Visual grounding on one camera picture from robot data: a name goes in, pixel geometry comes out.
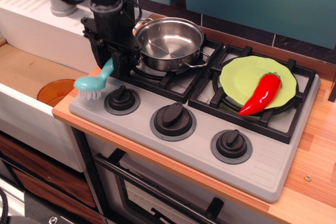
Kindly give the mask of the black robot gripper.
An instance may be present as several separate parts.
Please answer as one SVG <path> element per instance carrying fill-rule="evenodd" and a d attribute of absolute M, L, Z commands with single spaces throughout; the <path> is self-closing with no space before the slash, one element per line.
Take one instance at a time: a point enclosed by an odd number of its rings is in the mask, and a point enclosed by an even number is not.
<path fill-rule="evenodd" d="M 93 18 L 82 18 L 83 35 L 89 39 L 99 68 L 113 60 L 112 77 L 120 79 L 130 74 L 137 65 L 141 44 L 133 35 L 138 19 L 133 8 L 116 12 L 94 12 Z"/>

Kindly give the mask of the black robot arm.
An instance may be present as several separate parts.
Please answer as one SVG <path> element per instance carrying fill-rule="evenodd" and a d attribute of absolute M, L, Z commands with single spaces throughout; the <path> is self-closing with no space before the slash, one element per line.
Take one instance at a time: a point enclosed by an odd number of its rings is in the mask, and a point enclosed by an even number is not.
<path fill-rule="evenodd" d="M 130 75 L 139 64 L 141 43 L 133 29 L 140 16 L 135 16 L 135 0 L 89 0 L 93 18 L 83 18 L 83 35 L 91 44 L 97 65 L 102 68 L 113 61 L 111 76 L 117 79 Z"/>

